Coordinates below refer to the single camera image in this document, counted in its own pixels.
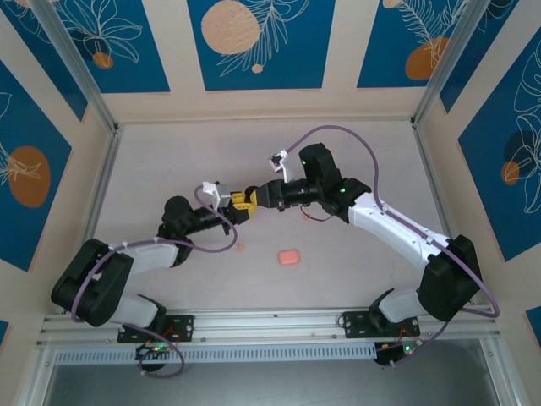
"mounting plate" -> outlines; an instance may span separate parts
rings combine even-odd
[[[194,332],[194,318],[192,315],[167,315],[166,329],[171,326],[174,332],[166,334],[164,338],[172,343],[191,343]],[[146,343],[150,338],[148,334],[126,327],[123,332],[118,332],[117,341],[119,343]]]
[[[340,320],[342,320],[340,327],[346,332],[346,338],[400,337],[401,326],[414,337],[421,334],[416,317],[406,319],[401,323],[390,324],[383,334],[370,323],[369,311],[367,310],[346,311],[342,313]]]

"black bracket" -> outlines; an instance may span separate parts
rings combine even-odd
[[[163,323],[164,332],[169,328],[172,332],[168,332],[163,337],[172,343],[191,343],[194,334],[194,319],[192,315],[166,315]],[[117,337],[119,343],[146,343],[150,339],[153,337],[126,326],[123,326],[123,331],[118,332]]]
[[[370,321],[370,312],[365,311],[346,311],[339,318],[339,326],[346,332],[346,338],[383,338],[400,337],[402,330],[414,337],[421,334],[418,320],[416,317],[405,319],[400,323],[388,324],[386,329],[379,331]]]

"small pink object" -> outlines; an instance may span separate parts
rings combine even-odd
[[[297,250],[285,250],[278,253],[278,262],[282,266],[297,265],[301,261]]]

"pink sponge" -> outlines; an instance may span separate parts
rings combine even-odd
[[[278,253],[278,262],[282,266],[297,265],[301,261],[297,250],[285,250]]]

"purple cable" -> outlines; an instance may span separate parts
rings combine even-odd
[[[145,353],[139,359],[139,363],[137,364],[137,366],[139,367],[139,370],[141,371],[141,374],[143,374],[145,376],[148,376],[149,378],[154,378],[154,379],[169,379],[169,378],[174,378],[175,376],[179,376],[180,374],[183,373],[184,364],[185,364],[184,357],[183,357],[183,353],[181,353],[180,349],[178,349],[178,347],[176,345],[171,343],[166,338],[162,337],[160,334],[156,334],[155,332],[152,332],[151,330],[148,330],[146,328],[137,327],[137,326],[135,326],[133,324],[126,324],[125,326],[129,327],[129,328],[133,328],[134,330],[137,330],[138,332],[143,332],[144,334],[148,334],[149,336],[152,336],[155,339],[164,342],[165,344],[167,344],[167,346],[170,349],[172,349],[175,353],[177,353],[178,357],[180,358],[180,368],[178,368],[178,370],[176,372],[173,372],[172,374],[167,374],[167,375],[151,374],[151,373],[149,373],[149,372],[147,372],[146,370],[143,369],[143,361],[146,359],[146,357],[149,354],[152,354],[152,351],[149,351],[148,353]]]
[[[374,200],[376,205],[380,208],[381,211],[383,211],[385,214],[387,214],[389,217],[395,219],[397,222],[402,224],[404,227],[409,228],[414,233],[419,235],[422,239],[427,239],[428,234],[426,234],[423,230],[418,229],[414,225],[410,224],[406,220],[400,218],[396,214],[394,214],[392,211],[386,211],[384,210],[383,204],[380,200],[380,195],[378,192],[378,186],[380,181],[380,165],[378,164],[378,158],[375,156],[374,150],[370,147],[368,142],[366,142],[359,134],[351,131],[350,129],[347,129],[345,127],[342,127],[340,125],[321,125],[319,127],[316,127],[315,129],[311,129],[308,133],[303,135],[297,142],[295,142],[292,146],[286,149],[287,154],[290,154],[295,148],[297,148],[304,140],[306,140],[310,135],[313,133],[316,133],[318,131],[321,131],[322,129],[338,129],[340,131],[343,131],[345,133],[350,134],[352,137],[357,139],[361,144],[364,145],[364,148],[369,152],[370,156],[372,157],[372,162],[374,163]],[[467,266],[460,258],[458,258],[455,254],[450,252],[446,247],[441,245],[435,240],[432,240],[430,244],[433,244],[436,248],[441,250],[443,253],[445,253],[447,256],[449,256],[457,265],[459,265],[462,270],[471,278],[473,281],[483,290],[483,292],[487,295],[487,298],[489,299],[490,304],[492,305],[494,309],[494,313],[486,313],[484,311],[475,310],[475,309],[462,309],[462,311],[467,313],[472,313],[474,315],[480,315],[483,317],[489,317],[495,319],[500,315],[500,307],[498,306],[498,303],[496,302],[496,298],[494,295],[489,291],[489,289],[486,287],[486,285],[479,279],[479,277],[470,269],[469,266]],[[426,343],[424,343],[421,347],[419,347],[412,355],[415,355],[416,353],[421,350],[421,348],[425,348],[428,344],[432,343],[437,337],[441,335],[441,333],[447,328],[447,324],[445,323],[443,327],[433,336],[431,337]],[[407,359],[412,358],[411,356],[408,356],[404,359],[401,359],[400,361],[397,361],[395,365],[399,365],[402,362],[406,361]]]
[[[96,262],[96,264],[90,270],[90,272],[88,272],[88,275],[86,276],[83,283],[81,283],[79,291],[75,295],[75,300],[74,300],[74,302],[72,303],[72,306],[71,306],[71,320],[72,321],[74,321],[76,323],[82,323],[83,322],[82,320],[80,320],[77,317],[77,309],[79,308],[79,304],[80,304],[81,298],[83,297],[83,293],[88,288],[88,285],[90,284],[90,281],[92,280],[92,277],[101,269],[103,264],[105,264],[107,262],[107,260],[109,260],[109,258],[111,258],[113,255],[115,255],[118,251],[122,251],[122,250],[125,250],[127,248],[138,248],[138,247],[144,247],[146,245],[153,245],[153,244],[169,244],[169,245],[184,245],[186,247],[192,248],[193,250],[198,250],[198,251],[206,252],[206,253],[210,253],[210,254],[217,254],[217,253],[229,250],[231,247],[233,247],[235,245],[235,243],[237,242],[237,238],[238,238],[237,229],[235,228],[233,223],[230,222],[225,216],[223,216],[221,213],[214,210],[211,206],[207,205],[206,203],[204,203],[201,200],[201,198],[199,197],[199,192],[201,191],[201,189],[203,189],[203,186],[201,186],[201,185],[198,186],[197,188],[195,188],[195,191],[194,191],[195,199],[206,210],[210,211],[212,214],[219,217],[225,224],[227,224],[227,226],[229,226],[229,228],[233,231],[233,240],[232,240],[232,242],[229,243],[227,246],[225,246],[223,248],[218,248],[218,249],[215,249],[215,250],[209,249],[209,248],[204,248],[204,247],[199,247],[198,245],[190,244],[190,243],[187,243],[186,241],[180,241],[180,240],[176,240],[176,239],[148,239],[146,241],[138,241],[136,243],[119,245],[118,247],[113,248],[112,250],[107,252],[104,256],[102,256],[102,258],[99,261]],[[151,332],[150,330],[147,330],[147,329],[145,329],[143,327],[137,327],[137,326],[133,326],[133,325],[127,325],[127,326],[129,326],[130,328],[133,328],[135,330],[138,330],[138,331],[144,332],[146,334],[149,334],[152,337],[157,338],[158,340],[161,340],[162,342],[166,343],[172,350],[174,350],[179,355],[180,359],[182,360],[183,364],[182,364],[181,368],[174,374],[164,375],[164,376],[158,376],[156,374],[146,374],[146,376],[150,376],[150,377],[153,377],[153,378],[172,378],[172,377],[178,376],[178,375],[180,375],[182,373],[183,367],[184,367],[184,358],[183,358],[180,350],[176,346],[174,346],[171,342],[167,341],[166,338],[160,336],[159,334],[156,334],[155,332]],[[142,361],[143,360],[141,360],[139,362],[139,368],[141,370],[142,370]]]

